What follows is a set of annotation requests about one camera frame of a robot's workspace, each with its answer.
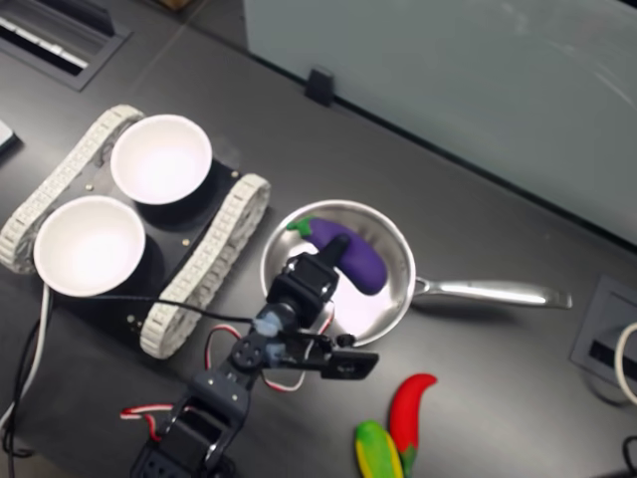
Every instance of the desk outlet box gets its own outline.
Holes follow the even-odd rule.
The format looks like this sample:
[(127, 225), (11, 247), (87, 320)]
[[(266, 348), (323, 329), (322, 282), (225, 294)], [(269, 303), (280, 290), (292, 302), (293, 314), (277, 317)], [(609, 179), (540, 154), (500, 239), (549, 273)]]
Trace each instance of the desk outlet box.
[[(611, 383), (615, 378), (614, 355), (621, 332), (637, 322), (637, 291), (602, 276), (575, 340), (570, 359)], [(637, 389), (637, 337), (628, 341), (624, 372)]]
[(130, 33), (95, 2), (0, 0), (0, 52), (77, 91)]

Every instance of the red and white wire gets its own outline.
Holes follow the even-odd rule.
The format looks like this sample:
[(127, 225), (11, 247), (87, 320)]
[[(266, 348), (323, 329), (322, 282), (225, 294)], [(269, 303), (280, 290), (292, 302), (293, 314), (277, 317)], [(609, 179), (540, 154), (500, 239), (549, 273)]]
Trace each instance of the red and white wire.
[[(322, 324), (322, 326), (320, 326), (320, 329), (318, 329), (319, 335), (323, 334), (329, 328), (333, 318), (334, 318), (334, 311), (332, 309), (329, 313), (329, 316), (327, 316), (327, 319), (325, 320), (325, 322)], [(315, 344), (315, 341), (311, 341), (308, 344), (308, 348), (306, 349), (306, 353), (304, 354), (304, 359), (307, 359), (310, 356), (310, 351), (312, 350), (312, 347), (314, 346), (314, 344)], [(276, 383), (275, 381), (272, 381), (266, 378), (266, 375), (264, 373), (261, 373), (261, 378), (263, 379), (264, 384), (267, 385), (272, 390), (287, 393), (291, 391), (297, 391), (299, 388), (303, 386), (304, 381), (306, 381), (306, 372), (305, 371), (301, 372), (301, 375), (299, 375), (299, 380), (297, 380), (297, 383), (295, 383), (294, 385), (283, 385), (282, 383)]]
[[(329, 310), (329, 315), (327, 316), (327, 319), (325, 320), (325, 322), (322, 324), (322, 326), (320, 326), (320, 329), (318, 329), (318, 334), (323, 334), (331, 325), (331, 321), (333, 320), (334, 317), (334, 307), (333, 304)], [(219, 331), (224, 331), (227, 332), (229, 334), (232, 334), (234, 336), (234, 338), (236, 340), (240, 340), (241, 339), (241, 334), (239, 333), (239, 331), (237, 331), (237, 329), (235, 329), (232, 326), (228, 326), (226, 324), (222, 324), (219, 326), (215, 326), (210, 330), (210, 335), (208, 336), (208, 340), (206, 341), (206, 351), (205, 351), (205, 366), (206, 369), (210, 368), (211, 366), (211, 358), (210, 358), (210, 347), (212, 345), (212, 337), (215, 335), (215, 333), (219, 332)], [(307, 359), (310, 356), (310, 351), (312, 350), (312, 347), (314, 346), (314, 341), (311, 341), (308, 344), (308, 348), (306, 349), (306, 353), (304, 355), (304, 358)], [(280, 392), (290, 392), (290, 391), (297, 391), (299, 388), (301, 388), (303, 386), (303, 383), (306, 379), (306, 373), (303, 371), (301, 373), (301, 375), (299, 376), (299, 379), (297, 380), (297, 383), (295, 383), (294, 385), (284, 385), (282, 383), (276, 383), (273, 380), (270, 380), (268, 378), (266, 378), (265, 374), (262, 373), (261, 377), (263, 379), (263, 382), (271, 389), (276, 390), (276, 391), (280, 391)]]
[[(331, 325), (331, 322), (334, 318), (333, 306), (328, 313), (329, 315), (327, 316), (327, 319), (322, 324), (322, 326), (320, 326), (320, 329), (318, 329), (318, 334), (324, 334), (324, 332)], [(219, 331), (223, 331), (223, 332), (227, 332), (228, 334), (231, 334), (236, 340), (241, 339), (241, 334), (239, 333), (239, 331), (237, 331), (237, 329), (235, 329), (232, 326), (229, 326), (227, 324), (221, 324), (219, 326), (213, 327), (210, 330), (208, 339), (206, 340), (206, 351), (205, 351), (206, 369), (210, 368), (210, 364), (211, 364), (210, 346), (212, 345), (212, 338)], [(305, 359), (307, 359), (310, 356), (310, 351), (312, 350), (313, 346), (314, 346), (314, 341), (311, 341), (308, 344), (308, 348), (306, 349), (306, 353), (304, 355)], [(263, 373), (261, 374), (261, 377), (263, 379), (263, 382), (269, 388), (272, 388), (280, 392), (290, 392), (290, 391), (297, 391), (299, 388), (301, 388), (301, 386), (303, 385), (303, 382), (306, 379), (306, 373), (303, 371), (301, 373), (301, 376), (299, 377), (299, 380), (294, 385), (283, 385), (281, 383), (276, 383), (275, 381), (267, 379)], [(153, 403), (149, 405), (132, 406), (122, 410), (121, 413), (119, 414), (119, 418), (121, 418), (122, 420), (141, 420), (141, 419), (146, 420), (146, 423), (148, 423), (148, 428), (150, 431), (150, 438), (153, 439), (154, 441), (161, 441), (161, 437), (157, 435), (157, 422), (155, 420), (155, 417), (151, 413), (155, 411), (170, 411), (172, 409), (172, 406), (173, 406), (172, 403)]]
[(153, 411), (170, 411), (171, 409), (172, 403), (155, 403), (152, 405), (133, 406), (122, 410), (119, 414), (119, 418), (122, 420), (141, 420), (143, 418), (148, 423), (150, 438), (154, 441), (161, 441), (161, 437), (157, 435), (157, 422), (155, 421), (155, 417), (150, 413)]

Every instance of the red chili pepper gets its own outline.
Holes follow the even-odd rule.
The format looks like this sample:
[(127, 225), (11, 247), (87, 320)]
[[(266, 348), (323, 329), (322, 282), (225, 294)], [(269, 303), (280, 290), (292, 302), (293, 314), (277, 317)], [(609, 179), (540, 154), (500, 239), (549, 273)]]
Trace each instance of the red chili pepper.
[(389, 412), (389, 433), (396, 444), (405, 477), (411, 476), (411, 467), (418, 451), (418, 409), (424, 391), (438, 379), (428, 373), (410, 376), (398, 387)]

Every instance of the pan handle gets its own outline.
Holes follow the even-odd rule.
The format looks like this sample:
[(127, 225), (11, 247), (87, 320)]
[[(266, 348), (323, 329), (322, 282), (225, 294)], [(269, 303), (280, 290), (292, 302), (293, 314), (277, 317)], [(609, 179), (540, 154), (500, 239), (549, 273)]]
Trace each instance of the pan handle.
[(570, 294), (533, 284), (511, 281), (428, 281), (416, 278), (414, 297), (422, 295), (452, 296), (478, 301), (499, 302), (514, 306), (570, 309)]

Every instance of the purple eggplant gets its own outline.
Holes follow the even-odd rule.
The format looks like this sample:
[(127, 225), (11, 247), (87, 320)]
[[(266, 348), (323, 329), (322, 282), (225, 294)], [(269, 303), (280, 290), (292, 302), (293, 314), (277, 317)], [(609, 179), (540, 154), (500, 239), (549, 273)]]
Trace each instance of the purple eggplant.
[(373, 247), (351, 229), (319, 217), (307, 217), (288, 224), (288, 230), (298, 231), (301, 237), (319, 250), (337, 235), (345, 234), (351, 242), (338, 268), (356, 289), (367, 296), (378, 294), (385, 287), (387, 266)]

